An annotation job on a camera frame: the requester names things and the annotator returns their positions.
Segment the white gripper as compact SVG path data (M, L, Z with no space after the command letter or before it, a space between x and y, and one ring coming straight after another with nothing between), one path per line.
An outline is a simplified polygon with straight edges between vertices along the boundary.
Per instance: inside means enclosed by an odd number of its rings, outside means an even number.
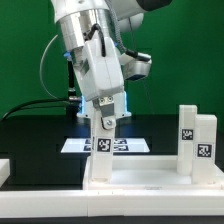
M73 53L73 68L82 95L86 101L93 101L100 111L104 129L116 127L113 95L124 91L124 79L117 56L117 50L110 37L104 38L106 56L102 56L98 37L86 41Z

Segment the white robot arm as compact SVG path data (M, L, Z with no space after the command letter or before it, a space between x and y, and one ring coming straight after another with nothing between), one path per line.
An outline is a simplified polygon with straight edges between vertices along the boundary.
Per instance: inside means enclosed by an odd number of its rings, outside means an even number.
M116 126L116 96L126 80L148 76L152 59L126 48L120 34L132 18L138 24L144 13L172 0L51 0L65 51L86 101L100 113L105 129Z

